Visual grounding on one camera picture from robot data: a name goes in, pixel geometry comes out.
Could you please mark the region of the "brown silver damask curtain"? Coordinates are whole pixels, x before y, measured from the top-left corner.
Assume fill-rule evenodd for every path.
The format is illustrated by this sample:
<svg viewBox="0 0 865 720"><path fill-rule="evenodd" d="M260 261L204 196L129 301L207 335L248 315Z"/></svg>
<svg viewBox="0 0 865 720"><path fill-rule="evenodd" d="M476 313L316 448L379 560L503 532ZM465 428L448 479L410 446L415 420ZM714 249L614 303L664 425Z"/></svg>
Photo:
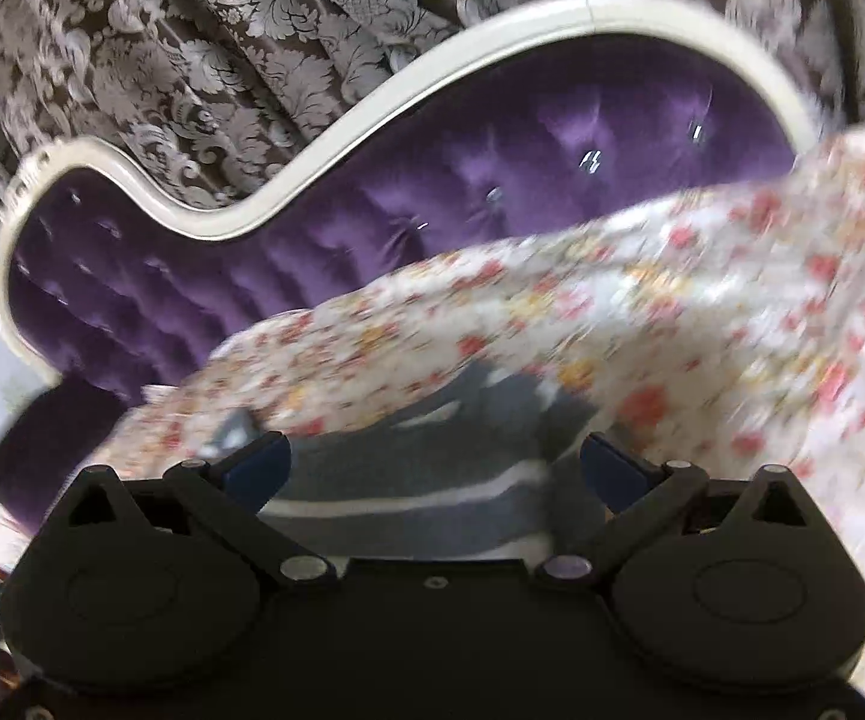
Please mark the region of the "brown silver damask curtain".
<svg viewBox="0 0 865 720"><path fill-rule="evenodd" d="M193 208L254 192L462 29L533 0L0 0L0 190L60 138ZM689 0L749 32L825 124L865 121L865 0Z"/></svg>

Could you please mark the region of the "grey white striped sweater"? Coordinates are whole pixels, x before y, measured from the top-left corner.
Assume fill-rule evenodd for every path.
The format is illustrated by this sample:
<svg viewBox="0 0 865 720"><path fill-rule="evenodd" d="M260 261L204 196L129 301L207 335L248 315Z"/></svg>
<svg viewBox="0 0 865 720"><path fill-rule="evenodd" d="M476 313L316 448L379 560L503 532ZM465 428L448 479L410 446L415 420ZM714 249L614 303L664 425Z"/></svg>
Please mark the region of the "grey white striped sweater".
<svg viewBox="0 0 865 720"><path fill-rule="evenodd" d="M368 559L520 559L553 554L553 466L579 450L595 408L558 383L472 362L371 426L289 434L291 473L260 520L312 553ZM234 413L216 460L263 436Z"/></svg>

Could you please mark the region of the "purple tufted headboard white frame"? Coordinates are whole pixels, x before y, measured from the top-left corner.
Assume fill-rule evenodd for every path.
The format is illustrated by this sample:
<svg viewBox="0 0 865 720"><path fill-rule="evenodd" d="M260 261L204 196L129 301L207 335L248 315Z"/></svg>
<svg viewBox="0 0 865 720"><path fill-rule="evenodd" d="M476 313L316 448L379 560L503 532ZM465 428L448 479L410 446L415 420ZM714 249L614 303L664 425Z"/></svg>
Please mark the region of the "purple tufted headboard white frame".
<svg viewBox="0 0 865 720"><path fill-rule="evenodd" d="M99 138L42 146L6 190L0 335L47 388L0 440L0 504L39 525L146 387L259 320L467 245L779 176L820 130L709 8L538 0L421 55L229 208L181 205Z"/></svg>

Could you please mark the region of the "floral bed sheet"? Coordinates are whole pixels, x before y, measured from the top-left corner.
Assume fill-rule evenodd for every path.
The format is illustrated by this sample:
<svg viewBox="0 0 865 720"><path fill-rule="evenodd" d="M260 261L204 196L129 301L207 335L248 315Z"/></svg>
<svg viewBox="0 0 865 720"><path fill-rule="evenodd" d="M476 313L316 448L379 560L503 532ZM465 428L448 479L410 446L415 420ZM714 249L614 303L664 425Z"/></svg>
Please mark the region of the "floral bed sheet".
<svg viewBox="0 0 865 720"><path fill-rule="evenodd" d="M94 461L156 478L239 410L286 436L356 431L472 362L558 383L595 408L585 436L657 465L784 466L865 577L865 127L779 181L441 255L257 323ZM865 650L852 679L865 694Z"/></svg>

